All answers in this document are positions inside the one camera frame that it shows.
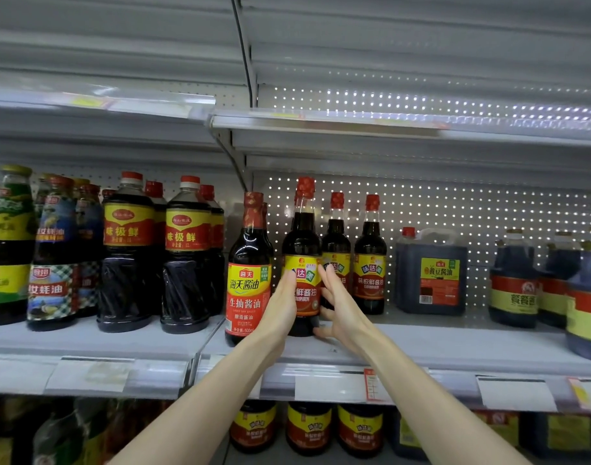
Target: person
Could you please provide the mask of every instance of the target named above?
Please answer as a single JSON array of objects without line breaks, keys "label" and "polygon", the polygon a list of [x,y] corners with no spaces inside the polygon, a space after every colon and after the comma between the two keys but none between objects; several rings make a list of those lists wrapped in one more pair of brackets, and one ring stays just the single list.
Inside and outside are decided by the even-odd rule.
[{"label": "person", "polygon": [[[331,325],[315,335],[338,339],[366,360],[415,432],[433,465],[528,465],[530,462],[418,367],[361,312],[334,273],[319,266],[322,307]],[[295,320],[295,274],[287,272],[259,326],[183,394],[110,465],[206,464],[255,383],[282,354]]]}]

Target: forearm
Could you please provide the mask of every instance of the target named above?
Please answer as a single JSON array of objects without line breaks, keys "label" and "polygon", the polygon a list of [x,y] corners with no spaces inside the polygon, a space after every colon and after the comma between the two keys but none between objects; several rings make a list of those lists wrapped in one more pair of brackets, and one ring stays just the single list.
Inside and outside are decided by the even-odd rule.
[{"label": "forearm", "polygon": [[433,465],[529,465],[377,328],[357,344]]},{"label": "forearm", "polygon": [[246,337],[117,454],[111,465],[208,463],[274,349],[276,343],[270,339]]}]

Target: right hand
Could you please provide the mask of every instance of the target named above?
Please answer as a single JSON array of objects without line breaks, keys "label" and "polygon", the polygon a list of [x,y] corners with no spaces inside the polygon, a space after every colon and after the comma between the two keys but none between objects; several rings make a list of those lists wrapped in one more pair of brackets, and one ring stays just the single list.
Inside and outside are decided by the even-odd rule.
[{"label": "right hand", "polygon": [[334,310],[321,307],[321,314],[332,324],[314,328],[315,336],[322,339],[336,338],[347,349],[362,357],[358,339],[367,330],[374,328],[373,324],[349,295],[331,264],[327,269],[322,265],[317,269],[325,286],[321,293],[334,306]]}]

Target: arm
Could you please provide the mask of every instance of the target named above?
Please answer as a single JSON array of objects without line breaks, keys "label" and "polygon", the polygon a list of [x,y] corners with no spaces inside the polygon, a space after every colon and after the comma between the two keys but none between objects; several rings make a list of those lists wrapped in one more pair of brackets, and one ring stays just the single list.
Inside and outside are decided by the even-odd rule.
[{"label": "arm", "polygon": [[295,273],[285,274],[259,326],[134,438],[111,465],[206,464],[295,320]]},{"label": "arm", "polygon": [[332,325],[315,334],[337,338],[369,362],[433,465],[480,465],[484,457],[488,465],[530,464],[379,331],[330,265],[320,273],[334,311],[322,308]]}]

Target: hand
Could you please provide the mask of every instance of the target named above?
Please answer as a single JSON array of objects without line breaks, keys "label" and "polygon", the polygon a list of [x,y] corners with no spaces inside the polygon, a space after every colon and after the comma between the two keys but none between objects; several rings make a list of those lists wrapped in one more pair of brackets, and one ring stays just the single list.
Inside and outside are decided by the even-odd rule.
[{"label": "hand", "polygon": [[334,310],[321,307],[321,314],[330,320],[332,325],[314,328],[315,336],[336,338],[347,349],[362,357],[357,339],[366,330],[374,329],[373,324],[356,305],[339,277],[334,273],[334,267],[331,264],[327,269],[319,265],[318,271],[325,286],[321,289],[321,293],[334,306]]},{"label": "hand", "polygon": [[269,359],[272,364],[282,354],[285,348],[285,339],[295,321],[297,313],[295,306],[296,282],[295,272],[286,271],[283,274],[276,286],[276,292],[269,299],[259,326],[249,335],[249,337],[260,336],[265,341],[275,344],[272,349],[272,359]]}]

